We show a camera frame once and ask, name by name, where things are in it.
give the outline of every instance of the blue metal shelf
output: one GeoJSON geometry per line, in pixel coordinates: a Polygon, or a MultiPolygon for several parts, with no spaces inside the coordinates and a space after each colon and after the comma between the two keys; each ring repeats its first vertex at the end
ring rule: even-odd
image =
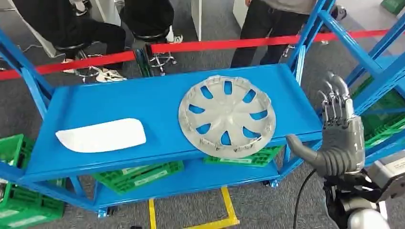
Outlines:
{"type": "MultiPolygon", "coordinates": [[[[205,154],[196,150],[180,130],[178,106],[190,87],[209,76],[219,74],[244,77],[267,93],[272,100],[277,126],[269,146],[285,145],[285,135],[296,134],[302,141],[313,141],[311,147],[318,149],[322,124],[293,73],[300,74],[303,53],[311,46],[324,22],[360,63],[349,75],[349,84],[366,70],[375,77],[375,80],[353,101],[356,114],[366,111],[375,101],[397,86],[398,82],[400,85],[396,89],[405,95],[405,80],[401,79],[405,76],[405,53],[395,61],[394,57],[382,57],[374,61],[395,38],[405,31],[405,16],[400,18],[369,53],[366,53],[329,15],[333,3],[334,0],[317,1],[287,64],[60,88],[52,88],[35,71],[35,67],[22,52],[0,31],[0,55],[24,78],[43,118],[43,125],[27,170],[17,169],[0,162],[0,175],[10,182],[72,205],[90,211],[103,212],[105,212],[103,208],[120,203],[207,190],[223,185],[261,180],[271,180],[272,184],[277,183],[302,162],[299,158],[290,159],[288,148],[284,154],[283,166],[279,170],[274,161],[264,168],[205,165],[201,159],[197,159],[205,154]],[[62,146],[55,136],[58,130],[123,118],[136,118],[143,123],[147,138],[145,144],[113,152],[80,154],[62,146]],[[185,160],[185,171],[122,196],[97,182],[94,201],[84,197],[76,177],[173,160],[185,160]],[[44,182],[44,180],[60,177],[71,179],[75,193],[44,182]]],[[[367,150],[367,163],[371,159],[389,153],[384,149],[396,149],[394,143],[403,136],[405,136],[405,130],[367,150]]]]}
{"type": "Polygon", "coordinates": [[[99,184],[95,193],[95,205],[100,208],[133,201],[160,198],[182,193],[220,188],[224,185],[237,185],[279,177],[274,161],[266,167],[204,164],[202,159],[184,162],[184,171],[163,178],[124,195],[99,184]]]}
{"type": "Polygon", "coordinates": [[[184,137],[178,124],[178,107],[190,87],[217,74],[244,77],[268,94],[277,119],[271,144],[284,145],[285,135],[291,133],[301,135],[303,141],[321,139],[322,124],[285,64],[61,87],[52,97],[22,180],[49,180],[203,157],[184,137]],[[58,130],[128,117],[143,123],[145,144],[81,154],[64,147],[55,136],[58,130]]]}
{"type": "MultiPolygon", "coordinates": [[[[388,66],[390,66],[398,56],[380,56],[378,57],[375,61],[383,68],[386,69],[388,66]]],[[[398,85],[395,87],[395,90],[398,91],[398,93],[405,98],[405,78],[400,79],[398,81],[398,85]]]]}

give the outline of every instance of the gray carpet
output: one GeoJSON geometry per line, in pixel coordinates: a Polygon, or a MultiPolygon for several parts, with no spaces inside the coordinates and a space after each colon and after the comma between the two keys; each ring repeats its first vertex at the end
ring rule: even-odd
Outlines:
{"type": "MultiPolygon", "coordinates": [[[[197,40],[190,13],[190,2],[173,0],[175,8],[174,29],[184,35],[184,41],[197,40]]],[[[202,16],[202,39],[236,39],[240,28],[232,15],[233,0],[204,0],[202,16]]],[[[348,30],[359,30],[361,27],[350,17],[343,25],[348,30]]],[[[14,12],[0,13],[0,29],[5,31],[12,40],[22,48],[38,43],[19,22],[14,12]]],[[[128,35],[127,45],[131,46],[132,37],[128,35]]],[[[360,39],[359,43],[369,50],[374,44],[373,38],[360,39]]],[[[96,44],[90,52],[103,50],[103,45],[96,44]]],[[[257,64],[265,52],[265,47],[258,49],[254,64],[257,64]]],[[[209,69],[227,68],[233,50],[175,53],[178,64],[167,68],[168,73],[184,73],[209,69]]],[[[26,52],[34,64],[58,62],[61,59],[50,59],[42,49],[32,48],[26,52]]],[[[340,75],[347,75],[357,62],[348,54],[339,42],[331,42],[323,46],[318,43],[311,47],[305,63],[302,88],[317,107],[316,91],[320,89],[320,81],[327,70],[340,75]]],[[[128,77],[139,75],[136,64],[128,62],[124,74],[128,77]]],[[[64,73],[47,75],[46,78],[54,85],[76,84],[81,80],[64,73]]],[[[0,137],[24,133],[35,138],[41,119],[35,108],[28,90],[22,80],[0,82],[0,137]]],[[[230,187],[231,199],[240,219],[240,225],[231,228],[292,228],[295,198],[301,182],[309,173],[307,165],[301,165],[286,177],[278,188],[264,187],[259,183],[230,187]]],[[[91,192],[91,180],[82,177],[86,190],[91,192]]],[[[308,183],[300,204],[298,228],[323,229],[332,228],[322,207],[323,193],[321,180],[313,177],[308,183]]],[[[405,198],[397,198],[388,202],[389,223],[393,229],[404,228],[405,198]]],[[[155,200],[156,220],[160,229],[178,229],[199,225],[210,221],[226,218],[226,209],[220,190],[211,190],[195,194],[187,194],[155,200]]],[[[52,223],[39,225],[36,229],[128,229],[131,225],[149,228],[148,203],[141,202],[118,207],[112,217],[97,219],[96,215],[85,210],[67,206],[64,218],[52,223]]]]}

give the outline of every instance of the gray pants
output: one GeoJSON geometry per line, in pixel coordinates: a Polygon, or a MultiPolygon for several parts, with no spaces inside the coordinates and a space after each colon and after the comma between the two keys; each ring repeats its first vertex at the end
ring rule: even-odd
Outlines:
{"type": "MultiPolygon", "coordinates": [[[[308,20],[308,15],[271,8],[261,0],[252,0],[246,14],[240,39],[297,35],[308,20]]],[[[287,45],[270,45],[260,64],[278,63],[287,45]]],[[[236,49],[231,68],[245,67],[252,63],[256,47],[236,49]]]]}

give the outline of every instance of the red barrier tape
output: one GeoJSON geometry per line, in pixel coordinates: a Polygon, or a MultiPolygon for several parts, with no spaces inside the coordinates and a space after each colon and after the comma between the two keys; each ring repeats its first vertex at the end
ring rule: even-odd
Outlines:
{"type": "MultiPolygon", "coordinates": [[[[88,59],[82,59],[79,61],[73,61],[70,63],[52,63],[41,65],[36,68],[40,74],[49,74],[55,72],[61,72],[68,69],[86,68],[88,66],[100,66],[109,63],[117,63],[124,61],[132,61],[135,59],[133,51],[126,51],[121,53],[115,53],[106,56],[91,57],[88,59]]],[[[0,80],[10,80],[19,78],[20,75],[15,70],[8,70],[0,72],[0,80]]]]}
{"type": "MultiPolygon", "coordinates": [[[[371,31],[350,31],[353,38],[384,36],[388,30],[371,31]]],[[[320,33],[316,35],[316,42],[336,40],[334,33],[320,33]]],[[[227,40],[227,41],[206,41],[206,42],[183,42],[178,44],[152,44],[150,47],[153,53],[157,52],[192,52],[218,49],[235,49],[244,47],[256,47],[264,45],[295,44],[299,40],[299,35],[281,36],[245,40],[227,40]]]]}
{"type": "MultiPolygon", "coordinates": [[[[349,34],[353,38],[384,36],[388,30],[372,30],[372,31],[350,31],[349,34]]],[[[330,41],[336,40],[334,33],[320,33],[316,35],[314,41],[330,41]]],[[[183,42],[178,44],[153,44],[151,49],[153,53],[157,52],[192,52],[204,50],[219,50],[219,49],[235,49],[243,47],[256,47],[263,45],[279,45],[279,44],[295,44],[299,40],[299,36],[281,36],[270,38],[257,38],[245,40],[226,40],[226,41],[207,41],[207,42],[183,42]]],[[[92,57],[84,60],[73,61],[70,63],[54,63],[41,65],[36,68],[40,74],[49,74],[61,72],[68,69],[85,68],[88,66],[99,66],[109,63],[117,63],[124,61],[135,60],[133,51],[126,51],[101,57],[92,57]]],[[[0,81],[19,78],[19,74],[15,70],[0,72],[0,81]]]]}

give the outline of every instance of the sneaker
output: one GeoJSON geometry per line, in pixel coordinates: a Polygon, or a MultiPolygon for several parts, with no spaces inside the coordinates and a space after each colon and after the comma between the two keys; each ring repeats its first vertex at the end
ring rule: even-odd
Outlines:
{"type": "Polygon", "coordinates": [[[78,16],[78,17],[83,16],[87,13],[87,8],[82,1],[75,2],[75,12],[76,12],[76,16],[78,16]]]}
{"type": "Polygon", "coordinates": [[[96,80],[100,83],[115,82],[127,80],[125,77],[120,75],[116,70],[108,70],[103,72],[101,69],[98,70],[99,74],[96,77],[96,80]]]}
{"type": "Polygon", "coordinates": [[[173,41],[167,41],[168,43],[178,44],[183,42],[183,35],[174,36],[173,41]]]}
{"type": "MultiPolygon", "coordinates": [[[[70,62],[72,62],[72,61],[67,61],[66,59],[64,59],[64,60],[62,61],[62,63],[70,63],[70,62]]],[[[74,69],[67,69],[67,70],[63,70],[63,72],[64,72],[64,73],[74,74],[74,73],[75,73],[75,70],[74,70],[74,69]]]]}

